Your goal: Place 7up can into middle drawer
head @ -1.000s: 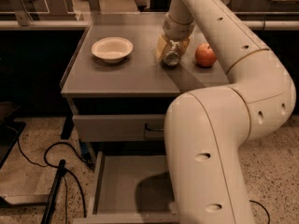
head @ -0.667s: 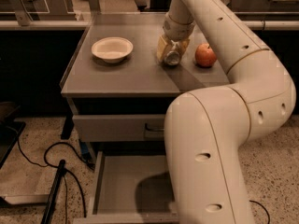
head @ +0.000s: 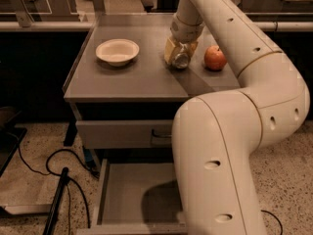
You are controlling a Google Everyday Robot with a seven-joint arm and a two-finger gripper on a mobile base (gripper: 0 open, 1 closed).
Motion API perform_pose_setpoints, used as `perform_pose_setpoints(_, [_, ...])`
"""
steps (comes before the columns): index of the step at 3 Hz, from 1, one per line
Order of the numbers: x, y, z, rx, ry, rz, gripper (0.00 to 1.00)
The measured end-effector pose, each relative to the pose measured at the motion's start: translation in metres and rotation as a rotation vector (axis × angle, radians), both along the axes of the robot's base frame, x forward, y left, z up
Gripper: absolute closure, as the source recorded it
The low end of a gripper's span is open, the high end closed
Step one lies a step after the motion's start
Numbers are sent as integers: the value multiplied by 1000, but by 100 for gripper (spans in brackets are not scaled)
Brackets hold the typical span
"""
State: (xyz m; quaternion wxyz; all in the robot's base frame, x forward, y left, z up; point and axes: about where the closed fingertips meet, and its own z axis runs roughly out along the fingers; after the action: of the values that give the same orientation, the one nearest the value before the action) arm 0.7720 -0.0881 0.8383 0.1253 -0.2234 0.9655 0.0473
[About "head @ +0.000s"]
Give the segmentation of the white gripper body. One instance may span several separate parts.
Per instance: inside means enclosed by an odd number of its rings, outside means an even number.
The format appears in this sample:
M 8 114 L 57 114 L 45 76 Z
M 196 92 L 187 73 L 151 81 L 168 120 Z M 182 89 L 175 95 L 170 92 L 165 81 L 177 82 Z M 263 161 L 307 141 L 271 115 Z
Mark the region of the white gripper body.
M 196 41 L 203 31 L 203 20 L 200 15 L 182 16 L 175 13 L 170 30 L 174 39 L 186 44 Z

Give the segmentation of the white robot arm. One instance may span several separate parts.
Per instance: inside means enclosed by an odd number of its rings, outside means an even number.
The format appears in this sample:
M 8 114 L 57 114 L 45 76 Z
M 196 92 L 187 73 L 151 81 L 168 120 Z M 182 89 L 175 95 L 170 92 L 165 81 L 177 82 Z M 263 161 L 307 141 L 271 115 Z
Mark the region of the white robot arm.
M 172 125 L 172 151 L 188 235 L 267 235 L 249 156 L 292 135 L 310 107 L 308 87 L 283 50 L 231 0 L 180 0 L 164 58 L 206 27 L 239 88 L 196 96 Z

